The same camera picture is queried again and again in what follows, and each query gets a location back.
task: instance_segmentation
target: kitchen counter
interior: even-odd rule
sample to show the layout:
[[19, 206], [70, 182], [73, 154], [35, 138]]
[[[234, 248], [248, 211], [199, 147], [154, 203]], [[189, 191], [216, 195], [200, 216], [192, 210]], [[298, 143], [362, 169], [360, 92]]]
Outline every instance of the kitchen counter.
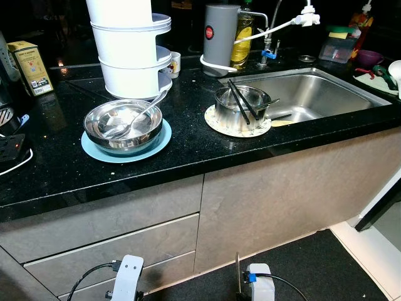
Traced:
[[[253, 61], [249, 62], [249, 68], [240, 75], [266, 72], [252, 68], [253, 65]], [[290, 61], [274, 64], [269, 71], [311, 66], [314, 65]], [[100, 67], [52, 70], [55, 92], [34, 101], [29, 111], [30, 120], [21, 129], [31, 142], [34, 157], [23, 167], [0, 177], [0, 222], [351, 139], [401, 124], [401, 106], [396, 97], [353, 80], [343, 65], [321, 63], [315, 66], [392, 104], [271, 128], [262, 136], [239, 139], [212, 130], [204, 120], [204, 112], [214, 104], [214, 91], [222, 84], [199, 68], [188, 68], [173, 80], [173, 87], [160, 105], [172, 128], [171, 141], [158, 154], [130, 164], [100, 162], [81, 148], [84, 116], [105, 100], [91, 99], [72, 90], [63, 80], [73, 80], [77, 85], [108, 95]]]

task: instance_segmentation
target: black cable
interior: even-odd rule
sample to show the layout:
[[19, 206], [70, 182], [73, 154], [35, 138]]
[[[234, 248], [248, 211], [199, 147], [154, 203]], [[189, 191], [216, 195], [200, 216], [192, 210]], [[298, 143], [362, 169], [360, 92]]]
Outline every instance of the black cable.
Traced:
[[113, 263], [104, 263], [102, 265], [98, 265], [94, 268], [91, 268], [90, 270], [88, 270], [85, 274], [83, 274], [81, 276], [81, 278], [74, 284], [73, 288], [71, 289], [70, 294], [68, 295], [67, 301], [71, 301], [71, 298], [73, 297], [73, 294], [76, 290], [76, 288], [79, 286], [79, 284], [81, 283], [81, 281], [88, 276], [91, 272], [98, 270], [99, 268], [105, 268], [105, 267], [112, 267]]
[[288, 282], [285, 279], [282, 279], [281, 277], [278, 277], [278, 276], [275, 276], [272, 274], [263, 274], [263, 273], [255, 273], [255, 275], [257, 277], [269, 277], [269, 278], [280, 280], [280, 281], [284, 282], [285, 284], [289, 285], [290, 287], [292, 287], [293, 289], [295, 289], [297, 291], [297, 293], [299, 293], [301, 295], [301, 297], [303, 298], [304, 301], [308, 301], [308, 299], [305, 297], [305, 295], [295, 285], [293, 285], [291, 282]]

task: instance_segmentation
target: dish rack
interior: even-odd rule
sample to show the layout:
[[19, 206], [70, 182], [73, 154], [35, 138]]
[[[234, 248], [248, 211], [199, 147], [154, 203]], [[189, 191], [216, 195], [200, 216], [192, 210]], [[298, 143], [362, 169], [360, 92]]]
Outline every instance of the dish rack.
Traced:
[[171, 52], [156, 36], [171, 30], [171, 18], [152, 13], [150, 0], [86, 0], [106, 90], [118, 98], [153, 99], [172, 86], [159, 70]]

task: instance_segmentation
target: blue clip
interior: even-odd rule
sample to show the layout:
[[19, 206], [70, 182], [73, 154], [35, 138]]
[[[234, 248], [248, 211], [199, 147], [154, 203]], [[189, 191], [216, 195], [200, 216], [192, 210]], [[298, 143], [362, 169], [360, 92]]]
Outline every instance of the blue clip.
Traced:
[[249, 282], [256, 282], [256, 274], [249, 273]]
[[276, 59], [277, 55], [274, 55], [270, 52], [267, 52], [266, 50], [262, 50], [262, 55], [265, 56], [266, 58], [272, 58], [272, 59]]

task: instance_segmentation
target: gray thermos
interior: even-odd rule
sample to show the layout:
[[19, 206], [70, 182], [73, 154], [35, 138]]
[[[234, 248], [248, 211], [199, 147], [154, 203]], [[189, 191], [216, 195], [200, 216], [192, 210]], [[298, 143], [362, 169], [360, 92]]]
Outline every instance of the gray thermos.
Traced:
[[[204, 31], [204, 61], [230, 66], [231, 51], [237, 31], [239, 5], [208, 4]], [[227, 70], [203, 66], [203, 72], [212, 77], [223, 77]]]

